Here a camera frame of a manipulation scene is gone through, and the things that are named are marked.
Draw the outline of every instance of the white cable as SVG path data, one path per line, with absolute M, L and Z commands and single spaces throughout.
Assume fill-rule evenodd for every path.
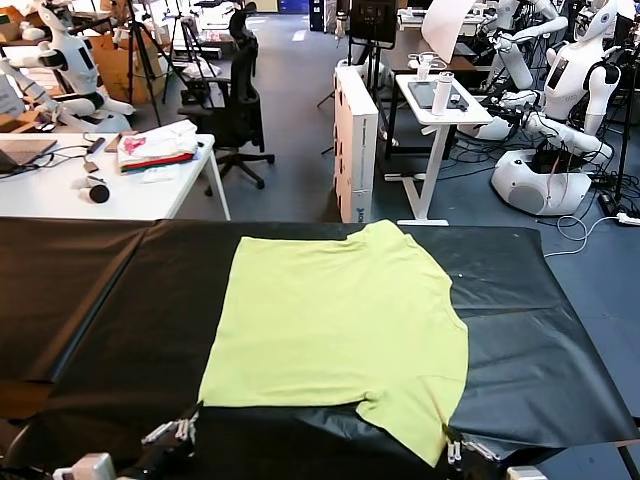
M 575 220 L 576 223 L 579 223 L 582 226 L 582 229 L 584 231 L 584 235 L 582 237 L 572 237 L 571 235 L 567 235 L 566 233 L 564 233 L 562 231 L 563 227 L 560 225 L 560 222 L 565 218 L 571 219 L 571 220 Z M 558 222 L 556 223 L 556 226 L 557 226 L 558 231 L 560 232 L 560 234 L 564 238 L 567 238 L 569 240 L 573 240 L 574 242 L 583 242 L 583 243 L 580 246 L 580 248 L 577 249 L 577 250 L 571 250 L 571 251 L 566 251 L 566 252 L 547 253 L 544 256 L 544 258 L 555 257 L 555 256 L 558 256 L 558 255 L 573 255 L 575 253 L 580 253 L 582 250 L 584 250 L 584 247 L 587 246 L 587 240 L 589 239 L 589 235 L 591 235 L 591 232 L 593 232 L 593 229 L 596 228 L 596 225 L 598 225 L 601 222 L 604 222 L 605 220 L 618 220 L 618 217 L 603 217 L 600 220 L 597 220 L 593 225 L 591 225 L 591 228 L 587 229 L 587 226 L 579 218 L 574 217 L 573 215 L 563 215 L 562 217 L 560 217 L 558 219 Z

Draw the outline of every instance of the folded clothes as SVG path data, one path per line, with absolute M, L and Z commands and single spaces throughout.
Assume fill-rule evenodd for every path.
M 118 143 L 118 166 L 124 173 L 186 162 L 197 150 L 196 126 L 183 120 L 123 137 Z

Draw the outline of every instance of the power strip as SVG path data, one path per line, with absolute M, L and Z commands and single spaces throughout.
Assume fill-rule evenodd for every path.
M 633 225 L 634 227 L 640 227 L 640 218 L 633 218 L 626 213 L 620 212 L 616 215 L 618 222 L 624 225 Z

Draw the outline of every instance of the t-shirt sleeve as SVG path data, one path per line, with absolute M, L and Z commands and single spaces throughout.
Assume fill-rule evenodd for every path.
M 464 384 L 435 376 L 403 380 L 366 393 L 357 412 L 435 466 L 446 444 L 442 426 L 458 406 Z

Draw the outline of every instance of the laptop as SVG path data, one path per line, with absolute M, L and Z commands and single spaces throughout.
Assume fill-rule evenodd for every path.
M 28 165 L 56 144 L 56 140 L 0 140 L 0 173 Z

